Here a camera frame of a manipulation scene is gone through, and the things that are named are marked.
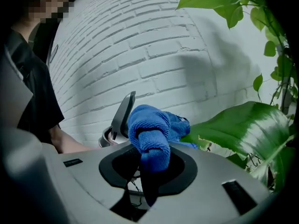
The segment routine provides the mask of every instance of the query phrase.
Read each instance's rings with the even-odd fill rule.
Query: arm
[[[78,143],[66,132],[62,131],[57,125],[51,128],[49,133],[51,135],[52,143],[59,153],[75,153],[94,149]]]

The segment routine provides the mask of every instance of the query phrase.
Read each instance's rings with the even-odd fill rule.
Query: blue towel
[[[128,119],[129,140],[141,153],[142,171],[165,171],[170,161],[169,142],[198,148],[179,140],[190,132],[189,121],[149,105],[136,107]]]

